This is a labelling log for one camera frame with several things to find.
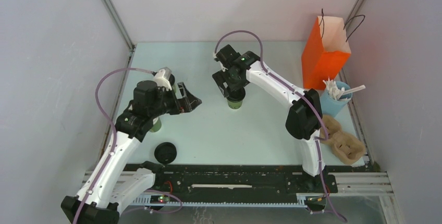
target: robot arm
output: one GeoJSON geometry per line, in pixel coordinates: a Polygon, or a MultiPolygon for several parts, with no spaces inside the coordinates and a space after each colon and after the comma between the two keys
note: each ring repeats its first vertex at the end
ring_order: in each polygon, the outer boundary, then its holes
{"type": "Polygon", "coordinates": [[[215,54],[215,60],[221,63],[222,69],[212,77],[224,97],[229,97],[236,91],[243,90],[247,84],[254,83],[288,109],[286,129],[294,138],[300,140],[303,170],[312,177],[317,176],[325,166],[322,163],[322,168],[319,170],[319,158],[315,146],[320,123],[308,105],[295,92],[306,97],[322,116],[318,93],[315,90],[305,91],[270,69],[265,72],[261,67],[260,58],[251,51],[240,55],[230,45],[226,45],[215,54]],[[269,76],[269,73],[280,81],[269,76]],[[294,91],[289,90],[281,81],[291,86],[294,91]]]}
{"type": "Polygon", "coordinates": [[[114,190],[128,159],[160,115],[188,113],[201,104],[201,100],[193,96],[182,82],[178,83],[182,98],[176,98],[174,83],[171,70],[163,68],[155,74],[153,81],[137,84],[133,100],[116,120],[117,143],[113,151],[112,143],[108,144],[77,196],[66,196],[62,202],[62,209],[71,222],[87,196],[78,223],[117,223],[119,215],[133,199],[153,186],[155,174],[140,168],[131,179],[114,190]],[[91,184],[94,184],[92,190],[89,189],[91,184]]]}

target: white table surface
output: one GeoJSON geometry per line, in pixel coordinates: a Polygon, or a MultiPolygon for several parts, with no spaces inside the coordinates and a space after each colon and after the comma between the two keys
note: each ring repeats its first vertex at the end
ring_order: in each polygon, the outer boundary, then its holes
{"type": "MultiPolygon", "coordinates": [[[[162,128],[148,133],[129,163],[156,162],[155,148],[172,142],[178,151],[173,164],[205,165],[300,165],[297,140],[285,128],[286,109],[254,84],[245,87],[246,97],[238,110],[230,109],[212,79],[220,69],[213,61],[214,42],[139,43],[131,67],[158,70],[169,67],[176,82],[202,100],[193,112],[161,116],[162,128]]],[[[251,50],[259,55],[257,42],[225,42],[239,53],[251,50]]],[[[305,42],[264,42],[264,60],[288,81],[302,87],[301,54],[305,42]]],[[[131,71],[121,96],[120,115],[141,80],[152,76],[131,71]]],[[[345,131],[356,135],[345,107],[336,117],[345,131]]],[[[343,165],[331,149],[321,146],[327,165],[343,165]]],[[[353,166],[364,165],[359,159],[353,166]]]]}

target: blue cup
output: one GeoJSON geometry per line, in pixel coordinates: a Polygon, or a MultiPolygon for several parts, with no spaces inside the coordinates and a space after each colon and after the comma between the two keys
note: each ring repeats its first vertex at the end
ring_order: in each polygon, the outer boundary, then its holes
{"type": "MultiPolygon", "coordinates": [[[[336,86],[338,87],[338,89],[345,88],[346,91],[350,89],[350,86],[348,86],[348,84],[340,81],[336,81],[336,86]]],[[[341,96],[340,99],[343,98],[351,99],[352,97],[353,93],[350,93],[341,96]]],[[[324,93],[321,95],[320,101],[321,101],[322,114],[336,117],[336,115],[342,110],[342,108],[344,108],[344,106],[350,100],[347,100],[346,102],[337,101],[331,98],[330,95],[328,94],[328,91],[325,90],[324,93]]]]}

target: orange paper bag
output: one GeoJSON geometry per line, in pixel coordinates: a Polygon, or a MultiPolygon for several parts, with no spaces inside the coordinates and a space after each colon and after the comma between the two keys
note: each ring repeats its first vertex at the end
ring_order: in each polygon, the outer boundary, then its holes
{"type": "Polygon", "coordinates": [[[304,88],[325,89],[323,80],[333,79],[350,57],[347,40],[342,18],[318,16],[302,53],[304,88]]]}

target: paper bag handle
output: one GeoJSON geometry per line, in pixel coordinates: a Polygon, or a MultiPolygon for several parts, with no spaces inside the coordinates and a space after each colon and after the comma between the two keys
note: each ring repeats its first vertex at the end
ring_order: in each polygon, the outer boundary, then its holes
{"type": "Polygon", "coordinates": [[[324,8],[321,9],[321,15],[322,15],[322,18],[321,18],[321,21],[319,22],[319,26],[321,26],[321,23],[322,23],[322,35],[321,35],[321,39],[322,39],[322,37],[324,36],[324,27],[325,27],[324,8]]]}
{"type": "Polygon", "coordinates": [[[356,16],[354,16],[354,17],[352,17],[352,18],[350,18],[350,19],[348,19],[348,21],[344,24],[344,28],[343,29],[345,29],[345,27],[347,26],[347,24],[351,21],[351,20],[353,20],[354,18],[356,18],[356,17],[362,17],[362,20],[361,20],[361,22],[358,24],[358,26],[356,26],[356,28],[350,33],[350,35],[347,37],[347,39],[346,39],[346,42],[348,41],[348,38],[350,38],[351,37],[351,35],[359,28],[359,26],[362,24],[362,22],[365,20],[365,15],[356,15],[356,16]]]}

